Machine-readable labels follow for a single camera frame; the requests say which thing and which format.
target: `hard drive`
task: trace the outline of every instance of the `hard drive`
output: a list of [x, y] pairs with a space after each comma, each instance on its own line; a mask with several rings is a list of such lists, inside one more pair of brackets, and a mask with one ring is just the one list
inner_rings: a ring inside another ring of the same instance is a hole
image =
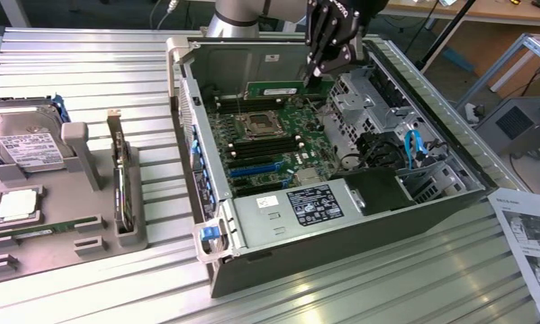
[[26, 172], [63, 169], [63, 159], [75, 155], [60, 137], [68, 121], [63, 103], [51, 98], [0, 99], [0, 164]]

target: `floor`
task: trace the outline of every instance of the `floor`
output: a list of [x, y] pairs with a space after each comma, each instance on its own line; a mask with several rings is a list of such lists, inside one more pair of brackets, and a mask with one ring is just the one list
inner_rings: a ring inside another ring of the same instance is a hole
[[[72, 1], [79, 4], [78, 12], [70, 12]], [[99, 0], [22, 0], [22, 2], [31, 25], [38, 28], [150, 29], [148, 17], [154, 9], [152, 0], [110, 0], [110, 5], [102, 4]], [[168, 0], [159, 0], [154, 26], [164, 16], [168, 2]], [[162, 29], [198, 30], [200, 26], [208, 26], [212, 14], [214, 3], [182, 1], [175, 12], [164, 20]], [[370, 25], [370, 32], [386, 36], [404, 50], [423, 20], [423, 18], [379, 16]], [[2, 6], [0, 25], [8, 26]], [[262, 28], [274, 30], [279, 26], [276, 26], [276, 21], [267, 20]], [[407, 53], [413, 61], [425, 56], [435, 39], [437, 35], [423, 29]], [[463, 70], [443, 56], [434, 61], [426, 76], [453, 102], [459, 100], [478, 80], [473, 72]], [[487, 89], [483, 89], [474, 98], [474, 103], [483, 104], [487, 111], [495, 107], [499, 101], [501, 97]], [[529, 158], [522, 158], [515, 161], [515, 166], [526, 182], [533, 183], [534, 192], [540, 193], [540, 161], [529, 161]]]

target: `psu label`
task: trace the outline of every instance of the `psu label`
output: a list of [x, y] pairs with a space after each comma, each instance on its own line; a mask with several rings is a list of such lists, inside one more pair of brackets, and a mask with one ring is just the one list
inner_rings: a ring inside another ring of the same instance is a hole
[[302, 226], [344, 216], [328, 184], [288, 192], [288, 199]]

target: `paper document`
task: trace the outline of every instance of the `paper document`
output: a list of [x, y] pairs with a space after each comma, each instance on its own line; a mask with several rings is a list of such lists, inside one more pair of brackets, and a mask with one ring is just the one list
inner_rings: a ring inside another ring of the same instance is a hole
[[489, 199], [540, 310], [540, 195], [499, 189]]

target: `aluminum profile table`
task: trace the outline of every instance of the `aluminum profile table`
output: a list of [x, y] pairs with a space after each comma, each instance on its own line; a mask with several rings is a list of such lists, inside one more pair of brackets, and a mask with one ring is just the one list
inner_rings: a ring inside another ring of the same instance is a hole
[[[523, 34], [509, 50], [506, 50], [503, 56], [497, 60], [495, 64], [493, 64], [489, 71], [486, 71], [485, 75], [478, 79], [477, 83], [473, 85], [465, 96], [461, 98], [459, 102], [457, 103], [455, 109], [457, 111], [463, 114], [465, 113], [465, 106], [473, 99], [474, 95], [478, 91], [487, 85], [487, 82], [495, 76], [497, 72], [501, 68], [509, 63], [511, 58], [517, 55], [517, 53], [527, 48], [533, 54], [540, 57], [540, 35], [538, 34]], [[518, 70], [523, 67], [525, 63], [529, 61], [531, 56], [527, 54], [521, 62], [506, 72], [505, 76], [499, 79], [497, 84], [493, 86], [494, 90], [498, 90], [502, 87], [502, 84], [513, 77], [513, 75], [518, 72]]]
[[110, 145], [106, 109], [123, 111], [126, 137], [140, 148], [151, 246], [0, 283], [0, 323], [540, 322], [486, 203], [423, 235], [210, 298], [168, 105], [172, 34], [7, 30], [0, 97], [60, 93], [74, 120], [90, 124], [92, 149]]

